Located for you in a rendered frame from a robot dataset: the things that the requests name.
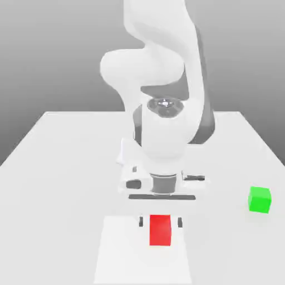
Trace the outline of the small red cube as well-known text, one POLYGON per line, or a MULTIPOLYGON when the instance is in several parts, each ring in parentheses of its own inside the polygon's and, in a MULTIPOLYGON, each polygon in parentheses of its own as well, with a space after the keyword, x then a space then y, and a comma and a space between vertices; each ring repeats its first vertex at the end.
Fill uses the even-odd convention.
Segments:
POLYGON ((149 229, 149 244, 151 246, 171 246, 170 215, 151 215, 149 229))

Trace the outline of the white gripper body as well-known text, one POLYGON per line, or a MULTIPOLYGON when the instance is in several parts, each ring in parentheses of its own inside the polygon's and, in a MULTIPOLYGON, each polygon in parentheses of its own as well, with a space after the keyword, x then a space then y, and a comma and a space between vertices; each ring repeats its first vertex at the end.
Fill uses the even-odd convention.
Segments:
POLYGON ((186 215, 195 204, 196 197, 188 194, 129 194, 126 212, 132 215, 186 215))

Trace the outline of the small green cube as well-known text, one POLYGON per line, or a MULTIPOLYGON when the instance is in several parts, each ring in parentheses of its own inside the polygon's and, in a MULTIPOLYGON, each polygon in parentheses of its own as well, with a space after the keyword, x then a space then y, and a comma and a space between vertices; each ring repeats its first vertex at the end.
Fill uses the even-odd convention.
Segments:
POLYGON ((269 188, 251 186, 248 196, 248 208, 251 212, 269 213, 272 202, 269 188))

